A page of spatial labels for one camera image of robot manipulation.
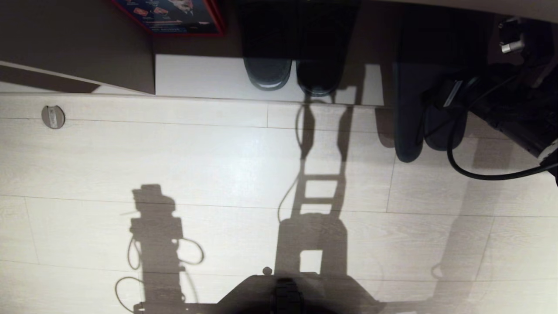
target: shoe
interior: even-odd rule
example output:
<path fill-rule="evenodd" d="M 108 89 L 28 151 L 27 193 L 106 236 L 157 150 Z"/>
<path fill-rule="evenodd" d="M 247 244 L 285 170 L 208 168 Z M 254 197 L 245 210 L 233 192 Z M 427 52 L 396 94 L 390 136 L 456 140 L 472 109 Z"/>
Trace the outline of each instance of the shoe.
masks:
<path fill-rule="evenodd" d="M 327 96 L 339 86 L 359 7 L 360 0 L 299 1 L 296 74 L 307 95 Z"/>
<path fill-rule="evenodd" d="M 238 0 L 244 66 L 263 91 L 283 87 L 291 74 L 295 0 Z"/>

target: wooden floor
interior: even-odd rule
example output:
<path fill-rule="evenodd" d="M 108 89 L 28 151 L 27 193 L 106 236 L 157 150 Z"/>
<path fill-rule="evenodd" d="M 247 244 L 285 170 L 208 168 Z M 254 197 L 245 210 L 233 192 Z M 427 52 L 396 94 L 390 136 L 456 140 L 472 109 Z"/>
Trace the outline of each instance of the wooden floor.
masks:
<path fill-rule="evenodd" d="M 40 119 L 55 104 L 59 130 Z M 390 110 L 311 112 L 308 128 L 297 103 L 0 96 L 0 312 L 222 313 L 276 274 L 345 313 L 558 312 L 554 177 L 476 181 L 428 147 L 405 164 Z M 537 164 L 474 117 L 455 154 Z"/>

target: black shoe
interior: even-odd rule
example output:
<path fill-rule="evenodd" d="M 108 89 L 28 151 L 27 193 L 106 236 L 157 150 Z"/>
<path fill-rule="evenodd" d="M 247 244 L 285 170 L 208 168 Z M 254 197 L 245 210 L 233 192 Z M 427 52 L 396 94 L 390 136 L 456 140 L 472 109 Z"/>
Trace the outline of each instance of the black shoe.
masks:
<path fill-rule="evenodd" d="M 283 87 L 291 74 L 295 0 L 238 0 L 244 66 L 254 86 Z"/>
<path fill-rule="evenodd" d="M 299 2 L 296 75 L 306 94 L 322 97 L 337 89 L 359 6 L 360 0 Z"/>

